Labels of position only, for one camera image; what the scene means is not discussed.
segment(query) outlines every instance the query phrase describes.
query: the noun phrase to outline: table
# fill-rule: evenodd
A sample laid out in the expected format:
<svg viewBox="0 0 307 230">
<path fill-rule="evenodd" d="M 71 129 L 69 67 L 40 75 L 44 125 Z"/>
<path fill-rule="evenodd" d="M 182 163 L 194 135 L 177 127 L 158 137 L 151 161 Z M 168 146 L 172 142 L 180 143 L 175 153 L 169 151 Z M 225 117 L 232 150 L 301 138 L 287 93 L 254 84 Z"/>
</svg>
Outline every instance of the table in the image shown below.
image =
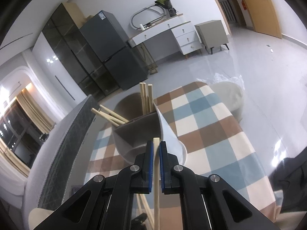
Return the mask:
<svg viewBox="0 0 307 230">
<path fill-rule="evenodd" d="M 178 139 L 187 148 L 185 166 L 196 174 L 220 175 L 244 198 L 275 222 L 282 200 L 275 197 L 268 177 L 240 125 L 202 82 L 193 82 L 155 99 L 155 103 Z M 85 183 L 96 174 L 111 176 L 127 167 L 117 152 L 111 125 L 99 132 Z M 146 195 L 153 209 L 153 193 Z M 182 229 L 178 195 L 160 194 L 161 229 Z"/>
<path fill-rule="evenodd" d="M 196 32 L 194 25 L 191 23 L 191 21 L 186 21 L 183 14 L 179 14 L 166 20 L 160 21 L 155 25 L 145 29 L 144 31 L 139 31 L 137 35 L 128 40 L 128 43 L 131 47 L 140 45 L 144 51 L 144 54 L 147 53 L 149 55 L 149 58 L 152 62 L 152 64 L 148 66 L 151 74 L 157 72 L 156 63 L 146 48 L 144 42 L 167 30 L 172 31 L 179 47 L 178 50 L 180 50 L 186 58 L 188 57 L 188 53 L 202 48 L 201 40 Z"/>
</svg>

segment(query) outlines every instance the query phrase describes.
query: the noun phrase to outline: window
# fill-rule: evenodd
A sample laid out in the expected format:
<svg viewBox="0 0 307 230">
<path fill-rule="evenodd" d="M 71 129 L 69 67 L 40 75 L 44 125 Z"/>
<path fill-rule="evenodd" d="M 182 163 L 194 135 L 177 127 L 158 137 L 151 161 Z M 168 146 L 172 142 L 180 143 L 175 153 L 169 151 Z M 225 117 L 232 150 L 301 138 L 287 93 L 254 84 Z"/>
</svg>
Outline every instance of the window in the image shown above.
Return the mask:
<svg viewBox="0 0 307 230">
<path fill-rule="evenodd" d="M 38 154 L 42 132 L 30 120 L 15 100 L 0 118 L 0 138 L 15 155 L 29 168 Z"/>
</svg>

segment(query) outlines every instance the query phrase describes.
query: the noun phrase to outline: plastic bag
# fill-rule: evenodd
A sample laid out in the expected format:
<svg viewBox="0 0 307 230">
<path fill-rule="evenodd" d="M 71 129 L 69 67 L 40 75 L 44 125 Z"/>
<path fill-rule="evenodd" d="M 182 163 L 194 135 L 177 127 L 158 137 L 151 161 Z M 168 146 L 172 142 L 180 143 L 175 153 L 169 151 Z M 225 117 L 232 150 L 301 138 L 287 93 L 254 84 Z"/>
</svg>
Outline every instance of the plastic bag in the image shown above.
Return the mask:
<svg viewBox="0 0 307 230">
<path fill-rule="evenodd" d="M 215 73 L 215 75 L 213 76 L 213 79 L 207 79 L 207 80 L 204 80 L 204 79 L 197 79 L 197 80 L 198 80 L 198 81 L 201 81 L 201 82 L 204 82 L 204 83 L 206 83 L 206 84 L 208 84 L 208 85 L 215 84 L 215 83 L 219 83 L 219 82 L 228 81 L 228 82 L 232 82 L 232 83 L 237 84 L 238 86 L 241 87 L 242 90 L 245 90 L 244 81 L 243 81 L 241 75 L 240 75 L 239 77 L 227 78 L 227 77 L 225 77 L 225 76 L 222 75 L 222 74 Z"/>
</svg>

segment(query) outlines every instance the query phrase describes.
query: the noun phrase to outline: refrigerator label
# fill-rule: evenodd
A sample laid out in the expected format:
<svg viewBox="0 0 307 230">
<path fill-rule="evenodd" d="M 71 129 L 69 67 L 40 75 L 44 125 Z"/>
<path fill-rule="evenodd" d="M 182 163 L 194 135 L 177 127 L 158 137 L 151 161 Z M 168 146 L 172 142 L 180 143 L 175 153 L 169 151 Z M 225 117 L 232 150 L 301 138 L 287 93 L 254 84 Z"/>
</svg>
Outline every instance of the refrigerator label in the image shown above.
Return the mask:
<svg viewBox="0 0 307 230">
<path fill-rule="evenodd" d="M 99 16 L 100 16 L 100 18 L 103 20 L 106 16 L 104 15 L 104 13 L 102 13 L 102 12 L 99 12 L 99 14 L 98 14 Z"/>
</svg>

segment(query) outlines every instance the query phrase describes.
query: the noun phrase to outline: red sign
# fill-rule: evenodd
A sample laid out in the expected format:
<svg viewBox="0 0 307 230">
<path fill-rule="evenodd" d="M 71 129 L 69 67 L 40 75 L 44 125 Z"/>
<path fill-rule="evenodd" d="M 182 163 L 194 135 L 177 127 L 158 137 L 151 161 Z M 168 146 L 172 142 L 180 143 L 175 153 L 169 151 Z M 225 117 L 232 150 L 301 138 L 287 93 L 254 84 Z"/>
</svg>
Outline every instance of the red sign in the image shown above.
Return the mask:
<svg viewBox="0 0 307 230">
<path fill-rule="evenodd" d="M 244 10 L 247 10 L 247 9 L 248 9 L 248 8 L 246 7 L 246 4 L 245 4 L 244 0 L 242 0 L 242 6 L 243 6 L 243 9 L 244 9 Z"/>
</svg>

